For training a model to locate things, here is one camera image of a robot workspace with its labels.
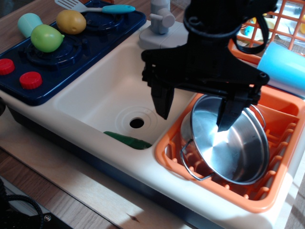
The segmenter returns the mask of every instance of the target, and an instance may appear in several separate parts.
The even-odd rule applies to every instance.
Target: teal cup
[[[42,21],[38,15],[34,13],[26,13],[19,18],[18,29],[25,38],[28,38],[31,36],[33,29],[41,24]]]
[[[270,76],[269,85],[305,97],[305,57],[272,42],[257,68]]]

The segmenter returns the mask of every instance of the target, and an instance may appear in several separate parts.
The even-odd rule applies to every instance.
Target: orange dish rack
[[[168,170],[247,211],[253,213],[267,211],[274,204],[305,126],[305,102],[270,87],[262,88],[262,96],[257,108],[266,122],[264,130],[270,151],[269,167],[262,179],[252,185],[243,186],[228,183],[217,175],[198,181],[187,172],[181,162],[179,156],[183,145],[180,137],[181,123],[200,96],[201,94],[197,94],[160,140],[155,150],[156,159]],[[189,168],[197,176],[204,177],[211,173],[207,164],[197,153],[189,152],[186,158]]]
[[[305,1],[304,0],[279,0],[278,9],[275,12],[266,14],[269,27],[269,42],[280,43],[282,46],[304,56],[305,52]],[[253,33],[245,36],[244,28],[252,27]],[[237,35],[239,44],[247,47],[254,47],[262,44],[257,34],[261,33],[260,26],[255,19],[243,24],[240,33]],[[229,43],[232,54],[242,60],[258,64],[260,55],[248,55],[237,50],[233,41]]]

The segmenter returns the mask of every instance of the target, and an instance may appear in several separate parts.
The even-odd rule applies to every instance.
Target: faucet handle
[[[160,21],[165,28],[172,27],[176,20],[175,16],[166,8],[160,9],[158,14],[151,13],[149,16],[152,20]]]

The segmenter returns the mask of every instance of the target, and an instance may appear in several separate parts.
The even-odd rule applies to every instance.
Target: stainless steel pot
[[[264,129],[246,108],[229,130],[217,132],[220,103],[221,98],[203,95],[184,118],[181,137],[187,143],[180,151],[182,162],[197,180],[216,173],[235,184],[252,184],[268,167],[269,147]],[[194,149],[214,173],[199,178],[189,169],[185,155]]]

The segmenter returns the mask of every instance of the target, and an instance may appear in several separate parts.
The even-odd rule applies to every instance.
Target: red knob
[[[10,59],[0,59],[0,75],[10,74],[15,70],[14,62]]]
[[[23,74],[19,81],[24,89],[35,89],[42,84],[42,77],[38,72],[28,72]]]

